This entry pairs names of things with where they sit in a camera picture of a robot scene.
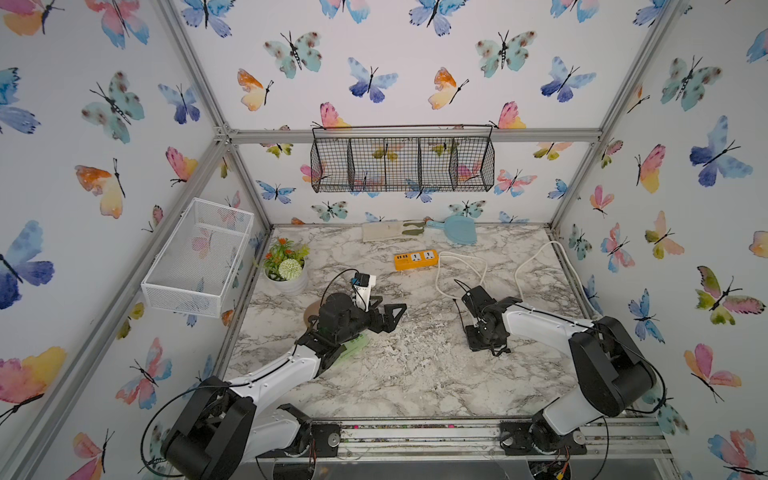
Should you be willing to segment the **orange power strip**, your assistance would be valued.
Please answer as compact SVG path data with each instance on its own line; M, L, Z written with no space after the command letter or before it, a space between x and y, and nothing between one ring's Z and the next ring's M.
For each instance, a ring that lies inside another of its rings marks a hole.
M437 264L438 253L434 249L396 254L394 256L394 268L396 271L429 268Z

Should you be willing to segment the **white cloth with green print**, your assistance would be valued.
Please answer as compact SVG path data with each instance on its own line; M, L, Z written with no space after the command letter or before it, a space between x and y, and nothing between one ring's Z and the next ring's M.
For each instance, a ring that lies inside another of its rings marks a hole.
M362 226L362 241L371 243L417 237L424 233L425 227L424 221L370 222Z

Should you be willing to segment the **white mesh wall basket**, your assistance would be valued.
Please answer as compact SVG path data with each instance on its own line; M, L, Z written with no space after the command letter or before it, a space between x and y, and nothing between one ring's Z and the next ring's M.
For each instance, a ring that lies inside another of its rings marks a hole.
M250 239L254 215L194 198L141 282L153 309L216 318L234 283Z

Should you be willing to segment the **pink bowl with panda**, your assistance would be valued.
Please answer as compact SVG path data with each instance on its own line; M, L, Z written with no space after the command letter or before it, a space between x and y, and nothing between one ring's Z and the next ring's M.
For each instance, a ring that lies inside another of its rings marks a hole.
M321 302L319 300L311 303L304 311L303 320L305 326L310 329L313 325L312 319L319 315Z

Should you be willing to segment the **teal dustpan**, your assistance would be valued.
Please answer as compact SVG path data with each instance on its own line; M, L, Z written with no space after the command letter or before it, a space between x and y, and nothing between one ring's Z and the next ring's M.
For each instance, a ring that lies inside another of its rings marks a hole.
M427 221L428 228L441 230L446 238L457 245L475 245L477 243L476 224L472 218L454 215L442 222Z

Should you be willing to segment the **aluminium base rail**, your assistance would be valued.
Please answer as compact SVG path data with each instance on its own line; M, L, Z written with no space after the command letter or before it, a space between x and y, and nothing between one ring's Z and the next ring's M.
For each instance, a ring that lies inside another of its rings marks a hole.
M227 466L261 459L300 461L667 460L672 452L653 419L592 421L537 446L527 418L289 419L280 410L260 419L232 445L214 444Z

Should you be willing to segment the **potted artificial plant white pot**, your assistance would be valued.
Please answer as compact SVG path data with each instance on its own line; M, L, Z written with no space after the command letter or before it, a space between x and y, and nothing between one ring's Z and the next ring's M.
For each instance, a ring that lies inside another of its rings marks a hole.
M308 285L307 261L310 247L285 237L278 237L262 261L265 277L285 295L298 295Z

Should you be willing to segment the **green electronic scale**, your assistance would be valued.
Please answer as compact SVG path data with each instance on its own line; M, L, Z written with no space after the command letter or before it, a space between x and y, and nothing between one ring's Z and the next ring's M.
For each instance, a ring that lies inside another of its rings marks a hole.
M341 363L351 359L357 353L360 353L369 343L369 338L366 334L361 333L356 338L349 340L343 344L343 351L339 355L337 362Z

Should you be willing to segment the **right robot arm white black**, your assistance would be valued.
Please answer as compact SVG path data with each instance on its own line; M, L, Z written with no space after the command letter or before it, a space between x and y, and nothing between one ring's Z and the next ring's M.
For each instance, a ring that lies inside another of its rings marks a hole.
M522 434L522 448L542 454L575 445L574 434L602 417L624 413L657 385L659 376L618 320L568 319L519 298L495 300L481 286L461 297L475 323L465 331L473 351L507 352L517 336L559 351L574 366L577 386L537 412Z

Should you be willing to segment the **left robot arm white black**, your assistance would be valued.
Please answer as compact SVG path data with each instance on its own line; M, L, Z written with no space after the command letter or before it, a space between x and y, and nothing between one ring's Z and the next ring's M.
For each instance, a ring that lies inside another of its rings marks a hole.
M345 293L328 296L286 354L232 381L204 379L163 440L162 459L185 479L229 479L265 453L308 453L311 421L281 398L328 370L362 333L393 332L406 310L380 297L359 307Z

